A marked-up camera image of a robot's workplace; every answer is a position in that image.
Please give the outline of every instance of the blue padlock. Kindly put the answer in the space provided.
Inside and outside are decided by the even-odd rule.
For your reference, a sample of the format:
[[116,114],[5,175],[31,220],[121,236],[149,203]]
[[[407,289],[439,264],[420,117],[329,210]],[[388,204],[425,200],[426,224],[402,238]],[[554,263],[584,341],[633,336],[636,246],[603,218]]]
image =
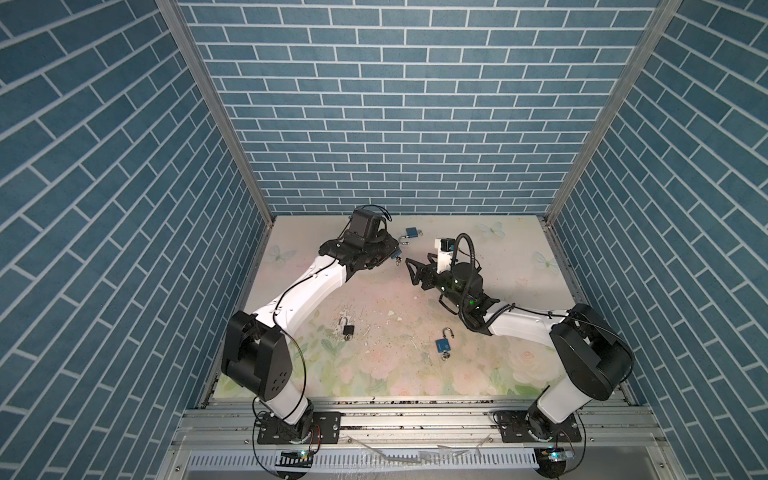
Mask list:
[[449,327],[446,327],[442,329],[442,338],[435,340],[435,344],[437,345],[437,353],[441,354],[441,357],[443,360],[449,358],[451,354],[449,353],[451,351],[451,344],[448,343],[448,337],[445,336],[445,331],[448,330],[451,333],[451,338],[456,338],[453,336],[453,330],[451,330]]

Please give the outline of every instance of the black cable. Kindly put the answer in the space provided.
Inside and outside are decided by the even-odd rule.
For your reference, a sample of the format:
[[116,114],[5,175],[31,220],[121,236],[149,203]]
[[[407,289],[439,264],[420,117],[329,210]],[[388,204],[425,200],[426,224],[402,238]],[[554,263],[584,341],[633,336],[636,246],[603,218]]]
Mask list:
[[[552,313],[552,312],[536,312],[536,311],[534,311],[534,310],[529,310],[529,309],[527,309],[527,308],[523,308],[523,307],[521,307],[521,306],[516,306],[515,304],[512,304],[512,305],[513,305],[513,307],[512,307],[512,308],[516,308],[516,309],[518,309],[518,310],[522,310],[522,311],[524,311],[524,312],[528,312],[528,313],[533,313],[534,315],[548,316],[549,318],[552,318],[552,317],[554,317],[554,316],[557,316],[557,317],[561,317],[561,318],[568,318],[568,315],[560,315],[560,314],[558,314],[558,313]],[[591,326],[593,326],[593,327],[594,327],[594,328],[596,328],[596,329],[600,329],[600,330],[602,330],[602,331],[604,331],[604,332],[608,333],[609,335],[613,336],[613,337],[614,337],[616,340],[618,340],[619,342],[621,342],[621,344],[622,344],[622,345],[624,345],[624,349],[626,349],[626,350],[627,350],[627,352],[629,353],[630,357],[632,358],[632,361],[630,362],[630,365],[629,365],[629,371],[627,372],[627,375],[625,375],[623,379],[619,380],[619,383],[622,383],[624,380],[628,379],[628,378],[629,378],[629,376],[630,376],[630,375],[632,375],[632,371],[634,370],[634,351],[633,351],[633,350],[632,350],[632,348],[629,346],[629,343],[627,343],[627,341],[626,341],[626,340],[624,340],[623,338],[621,338],[621,337],[620,337],[620,336],[619,336],[619,335],[618,335],[616,332],[614,332],[613,330],[611,330],[611,329],[607,329],[607,328],[605,328],[604,326],[600,326],[600,325],[598,325],[598,324],[596,324],[596,323],[592,323],[592,322],[590,322],[589,320],[587,320],[587,319],[586,319],[587,317],[586,317],[586,316],[585,316],[583,313],[581,313],[581,312],[576,312],[576,311],[573,311],[573,310],[569,310],[568,312],[569,312],[570,314],[577,314],[577,315],[579,315],[579,316],[580,316],[580,319],[577,319],[577,320],[576,320],[577,322],[579,322],[579,323],[586,323],[587,325],[591,325]]]
[[357,208],[366,208],[366,207],[378,208],[384,214],[384,218],[386,218],[390,222],[392,221],[392,215],[389,214],[389,210],[387,210],[386,208],[382,207],[381,205],[367,204],[367,205],[362,205],[361,207],[357,207]]
[[576,466],[575,466],[575,467],[573,467],[573,468],[569,468],[569,469],[568,469],[568,470],[566,470],[565,472],[562,472],[562,473],[560,474],[561,476],[562,476],[562,475],[565,475],[566,473],[571,473],[571,472],[573,472],[573,471],[574,471],[576,468],[578,468],[578,466],[579,466],[579,465],[581,465],[581,463],[584,461],[584,457],[585,457],[585,456],[587,456],[587,429],[586,429],[586,428],[584,428],[584,421],[581,419],[581,415],[579,415],[579,414],[578,414],[578,412],[576,412],[576,416],[577,416],[577,418],[578,418],[578,421],[579,421],[579,423],[581,423],[581,432],[583,433],[583,435],[582,435],[582,436],[584,437],[584,448],[581,450],[581,458],[580,458],[580,459],[578,459],[578,463],[576,464]]
[[339,236],[336,237],[337,240],[341,240],[341,236],[346,232],[346,228],[349,226],[349,224],[352,223],[352,217],[349,218],[349,220],[346,221],[346,225],[343,229],[341,229],[341,233],[339,233]]
[[482,330],[489,328],[493,324],[493,322],[495,322],[496,319],[499,318],[502,315],[502,313],[508,312],[509,310],[512,310],[513,308],[515,308],[515,304],[514,303],[513,304],[504,305],[502,308],[496,310],[493,313],[493,315],[491,315],[491,318],[489,318],[487,322],[483,323],[482,325],[480,325],[477,328],[472,327],[472,326],[467,326],[467,329],[470,332],[480,333]]
[[462,296],[459,299],[459,307],[458,307],[458,317],[461,319],[462,323],[464,323],[465,326],[469,326],[470,323],[467,320],[466,316],[466,306],[465,301],[467,300],[467,294],[469,293],[469,287],[472,285],[472,281],[475,279],[475,245],[472,243],[472,239],[469,238],[469,235],[466,233],[460,233],[456,236],[456,243],[455,248],[453,249],[453,255],[451,257],[451,265],[456,264],[456,254],[458,253],[458,245],[459,243],[464,240],[467,243],[467,247],[469,248],[469,264],[471,268],[469,269],[469,278],[467,279],[467,283],[464,286],[464,291],[462,292]]
[[314,278],[315,275],[317,275],[318,273],[322,272],[326,268],[332,266],[334,263],[336,263],[336,259],[334,259],[333,262],[331,262],[328,265],[324,266],[320,270],[317,270],[316,272],[311,273],[306,278],[303,278],[303,279],[299,280],[298,282],[294,283],[293,285],[289,286],[288,289],[283,292],[283,295],[280,295],[280,298],[277,300],[277,304],[275,304],[275,310],[273,310],[273,312],[272,312],[272,322],[277,326],[277,328],[279,328],[283,333],[285,333],[288,336],[288,338],[291,339],[291,342],[293,342],[293,345],[296,347],[297,350],[299,350],[299,356],[301,357],[301,364],[302,364],[302,367],[304,368],[304,383],[303,383],[303,385],[301,387],[301,395],[299,396],[299,401],[296,403],[296,406],[293,407],[293,410],[291,410],[288,415],[285,415],[282,418],[282,420],[285,420],[285,419],[289,418],[296,411],[296,409],[299,408],[299,406],[301,405],[301,401],[304,399],[304,392],[306,391],[306,362],[304,361],[304,353],[301,351],[301,348],[299,348],[299,344],[290,335],[290,333],[288,333],[282,326],[280,326],[277,323],[277,309],[280,307],[280,302],[283,301],[283,298],[285,297],[286,293],[291,291],[291,289],[293,289],[295,286],[300,285],[301,283],[306,282],[310,278]]
[[272,475],[273,477],[277,477],[280,480],[283,480],[283,477],[277,474],[277,470],[272,472],[267,467],[265,467],[263,463],[261,463],[261,461],[259,460],[259,456],[256,454],[256,426],[258,424],[259,427],[261,427],[261,422],[262,422],[259,416],[256,414],[256,397],[253,397],[253,401],[250,403],[250,409],[253,411],[253,429],[251,429],[250,431],[250,447],[253,450],[253,457],[256,459],[256,463],[258,463],[259,466],[266,473]]
[[301,348],[299,348],[299,344],[296,343],[296,340],[291,336],[290,333],[283,330],[282,327],[280,329],[283,331],[283,333],[288,335],[288,338],[290,338],[290,341],[293,342],[293,345],[296,347],[296,350],[299,351],[299,357],[301,358],[301,366],[304,370],[304,382],[301,385],[301,395],[299,395],[299,401],[296,402],[296,405],[293,407],[293,410],[291,410],[288,415],[285,415],[283,417],[283,420],[285,420],[285,419],[288,419],[291,415],[293,415],[296,409],[298,409],[299,406],[301,405],[301,401],[304,399],[304,392],[306,391],[306,362],[304,361],[304,353],[301,351]]
[[[574,449],[574,444],[571,441],[571,436],[566,432],[565,430],[562,430],[563,435],[565,435],[565,438],[568,439],[568,444],[571,446],[571,453],[574,454],[574,458],[576,457],[576,450]],[[554,446],[558,446],[558,439],[560,438],[560,433],[554,436]]]
[[320,432],[320,425],[315,424],[315,427],[317,427],[317,450],[312,455],[316,455],[317,452],[320,451],[320,445],[323,443],[323,434]]
[[610,333],[610,334],[611,334],[611,335],[613,335],[613,336],[614,336],[614,337],[615,337],[615,338],[616,338],[616,339],[617,339],[619,342],[621,342],[622,344],[624,344],[624,349],[626,349],[626,350],[629,352],[629,355],[630,355],[630,357],[632,358],[632,361],[630,362],[630,365],[629,365],[629,371],[627,372],[627,375],[625,375],[625,376],[624,376],[624,378],[623,378],[623,379],[621,379],[621,380],[619,381],[619,383],[622,383],[624,380],[628,379],[628,378],[629,378],[629,376],[630,376],[630,375],[632,375],[632,370],[634,370],[634,351],[633,351],[633,350],[632,350],[632,348],[629,346],[629,343],[627,343],[627,341],[626,341],[626,340],[624,340],[624,339],[623,339],[623,338],[621,338],[621,337],[620,337],[618,334],[616,334],[616,332],[613,332],[613,331],[611,331],[611,330],[609,330],[609,329],[607,329],[607,328],[605,328],[605,327],[603,327],[603,326],[599,326],[599,325],[598,325],[598,324],[596,324],[596,323],[592,323],[592,322],[590,322],[589,320],[585,320],[584,318],[586,318],[586,316],[585,316],[583,313],[581,313],[581,312],[572,312],[572,313],[577,313],[577,314],[578,314],[578,315],[579,315],[579,316],[582,318],[581,320],[576,320],[577,322],[586,323],[587,325],[592,325],[593,327],[595,327],[595,328],[597,328],[597,329],[600,329],[600,330],[603,330],[604,332]]
[[[469,257],[469,253],[466,253],[464,250],[462,250],[462,249],[460,249],[460,248],[458,248],[458,247],[456,247],[456,249],[458,250],[458,252],[459,252],[459,253],[463,253],[463,254],[465,254],[467,257]],[[476,259],[476,258],[475,258],[475,263],[477,263],[477,264],[478,264],[478,270],[480,270],[480,260],[478,260],[478,259]]]

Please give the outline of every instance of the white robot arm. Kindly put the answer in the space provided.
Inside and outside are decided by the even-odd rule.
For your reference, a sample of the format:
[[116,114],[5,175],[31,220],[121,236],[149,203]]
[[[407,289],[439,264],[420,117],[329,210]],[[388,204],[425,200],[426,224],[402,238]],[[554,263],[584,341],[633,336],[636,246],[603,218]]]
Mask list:
[[[468,244],[469,263],[456,262],[461,240]],[[557,435],[571,414],[592,399],[607,399],[629,376],[634,363],[631,348],[588,305],[550,312],[514,303],[501,306],[498,299],[483,293],[469,235],[437,239],[435,247],[438,253],[427,256],[429,264],[406,259],[414,285],[440,290],[439,302],[472,332],[515,336],[558,352],[568,376],[545,389],[528,409],[528,426],[537,439],[547,441]]]
[[356,271],[375,268],[399,253],[398,241],[386,230],[387,219],[392,218],[385,210],[383,216],[355,209],[341,235],[320,247],[288,290],[251,315],[235,313],[227,324],[221,372],[257,395],[286,439],[304,439],[314,412],[303,389],[289,382],[293,363],[286,336],[295,343],[293,334],[332,291]]

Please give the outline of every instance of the brick wall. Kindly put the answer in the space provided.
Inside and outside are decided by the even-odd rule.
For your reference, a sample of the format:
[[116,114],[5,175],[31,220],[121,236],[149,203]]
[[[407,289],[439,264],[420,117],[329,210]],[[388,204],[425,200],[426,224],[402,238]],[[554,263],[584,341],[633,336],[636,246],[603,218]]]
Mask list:
[[542,214],[657,0],[215,3],[182,1],[276,212]]
[[0,2],[0,478],[155,474],[262,230],[152,0]]
[[768,478],[767,25],[684,0],[556,223],[688,478]]

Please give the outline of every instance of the mounting plate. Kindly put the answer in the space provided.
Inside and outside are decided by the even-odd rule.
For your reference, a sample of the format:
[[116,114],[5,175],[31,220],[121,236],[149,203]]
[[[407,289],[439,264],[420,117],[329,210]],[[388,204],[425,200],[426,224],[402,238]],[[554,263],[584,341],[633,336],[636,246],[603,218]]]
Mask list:
[[[278,422],[268,422],[263,426],[259,430],[257,443],[259,445],[294,445],[278,434],[278,425]],[[323,444],[335,445],[339,443],[341,412],[314,412],[312,414],[312,425],[320,427],[320,438]]]
[[[539,442],[537,438],[531,435],[528,422],[525,421],[527,414],[526,410],[499,410],[493,412],[493,418],[499,425],[498,431],[502,434],[502,442]],[[576,444],[581,441],[581,431],[579,431],[576,417],[572,413],[563,422],[563,429],[559,435],[559,442],[567,442],[570,439],[571,443]]]

